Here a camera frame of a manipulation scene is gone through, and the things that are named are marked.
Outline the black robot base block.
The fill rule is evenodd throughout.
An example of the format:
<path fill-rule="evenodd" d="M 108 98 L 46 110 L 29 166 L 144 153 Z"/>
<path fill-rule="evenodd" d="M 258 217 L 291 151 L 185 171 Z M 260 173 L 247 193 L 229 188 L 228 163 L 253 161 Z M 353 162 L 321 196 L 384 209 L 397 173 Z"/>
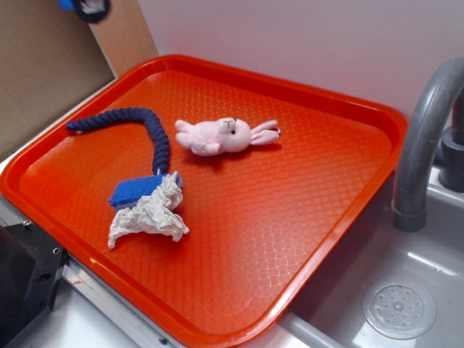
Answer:
<path fill-rule="evenodd" d="M 54 307 L 64 247 L 30 220 L 1 227 L 1 346 L 12 347 Z"/>

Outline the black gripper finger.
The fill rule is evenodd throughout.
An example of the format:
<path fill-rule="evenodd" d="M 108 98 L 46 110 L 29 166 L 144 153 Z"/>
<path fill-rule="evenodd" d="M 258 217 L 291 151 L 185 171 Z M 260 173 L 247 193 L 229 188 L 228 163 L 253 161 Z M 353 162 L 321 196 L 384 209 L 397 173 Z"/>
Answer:
<path fill-rule="evenodd" d="M 77 16 L 86 23 L 102 21 L 111 10 L 110 0 L 72 0 Z"/>

